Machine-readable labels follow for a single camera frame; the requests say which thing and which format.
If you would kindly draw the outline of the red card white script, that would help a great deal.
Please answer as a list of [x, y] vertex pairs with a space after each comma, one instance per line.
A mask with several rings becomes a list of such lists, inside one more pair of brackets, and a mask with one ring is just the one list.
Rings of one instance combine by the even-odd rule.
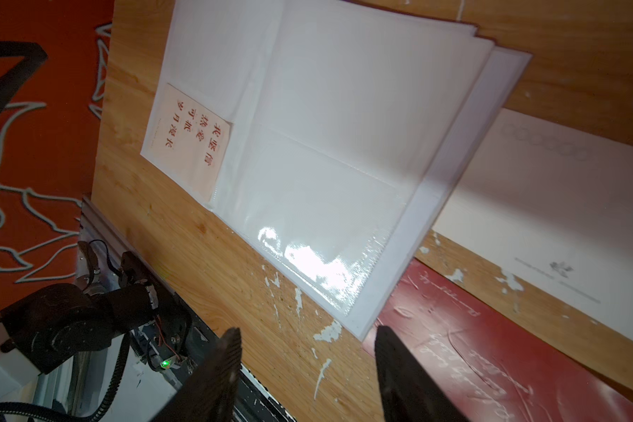
[[418, 260], [375, 325], [472, 421], [633, 421], [617, 390]]

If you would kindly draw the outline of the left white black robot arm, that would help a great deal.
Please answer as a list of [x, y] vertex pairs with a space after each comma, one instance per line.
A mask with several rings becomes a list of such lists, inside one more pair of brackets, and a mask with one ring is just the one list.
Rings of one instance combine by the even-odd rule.
[[[20, 58], [0, 76], [0, 114], [5, 109], [19, 109], [0, 130], [0, 165], [4, 151], [6, 131], [21, 114], [45, 107], [44, 103], [10, 101], [21, 86], [47, 61], [47, 53], [34, 42], [0, 40], [0, 58]], [[33, 216], [47, 224], [62, 237], [76, 235], [74, 231], [60, 230], [47, 216], [34, 209], [31, 198], [81, 202], [72, 198], [40, 195], [30, 189], [12, 189], [0, 184], [0, 192], [7, 190], [21, 195], [22, 205]], [[0, 229], [6, 222], [0, 207]], [[3, 416], [19, 416], [38, 421], [100, 421], [110, 410], [121, 385], [123, 371], [132, 346], [132, 332], [144, 325], [153, 324], [156, 342], [172, 352], [176, 365], [188, 358], [186, 339], [193, 328], [193, 318], [186, 307], [132, 252], [122, 255], [122, 266], [117, 268], [110, 259], [107, 244], [101, 239], [84, 241], [69, 246], [86, 253], [88, 263], [88, 287], [98, 272], [96, 258], [90, 247], [101, 242], [107, 251], [107, 265], [126, 284], [119, 289], [99, 295], [88, 295], [70, 283], [59, 283], [42, 288], [0, 311], [0, 398], [26, 386], [40, 375], [48, 375], [68, 359], [82, 352], [101, 351], [112, 341], [122, 337], [120, 351], [107, 392], [98, 408], [88, 416], [72, 416], [38, 404], [0, 402], [0, 420]], [[0, 247], [20, 267], [0, 267], [0, 273], [32, 269], [21, 259], [23, 253]]]

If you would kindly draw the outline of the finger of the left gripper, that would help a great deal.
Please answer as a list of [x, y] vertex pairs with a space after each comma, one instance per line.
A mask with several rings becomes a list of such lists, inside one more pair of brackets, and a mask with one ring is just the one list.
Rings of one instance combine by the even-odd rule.
[[0, 40], [0, 58], [11, 57], [21, 60], [0, 76], [0, 114], [22, 85], [49, 59], [38, 43]]

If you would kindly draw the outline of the white card red chinese text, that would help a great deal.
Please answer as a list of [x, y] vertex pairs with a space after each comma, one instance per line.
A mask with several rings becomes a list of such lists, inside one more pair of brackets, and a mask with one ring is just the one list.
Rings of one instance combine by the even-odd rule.
[[146, 133], [142, 156], [206, 204], [215, 191], [229, 145], [228, 121], [166, 84]]

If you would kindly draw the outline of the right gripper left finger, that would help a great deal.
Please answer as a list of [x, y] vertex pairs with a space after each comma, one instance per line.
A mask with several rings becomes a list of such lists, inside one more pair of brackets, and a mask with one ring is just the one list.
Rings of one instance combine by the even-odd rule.
[[242, 364], [242, 336], [230, 328], [154, 421], [231, 421]]

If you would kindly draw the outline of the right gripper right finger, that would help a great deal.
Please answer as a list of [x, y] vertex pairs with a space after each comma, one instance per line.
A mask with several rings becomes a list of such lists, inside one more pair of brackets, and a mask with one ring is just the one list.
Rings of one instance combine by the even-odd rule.
[[467, 420], [386, 325], [377, 327], [375, 358], [386, 421]]

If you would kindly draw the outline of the white photo album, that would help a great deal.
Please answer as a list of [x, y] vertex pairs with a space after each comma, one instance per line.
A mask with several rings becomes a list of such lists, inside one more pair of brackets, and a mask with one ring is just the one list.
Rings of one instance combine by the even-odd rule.
[[179, 1], [146, 133], [166, 84], [228, 121], [200, 205], [364, 338], [530, 58], [346, 1]]

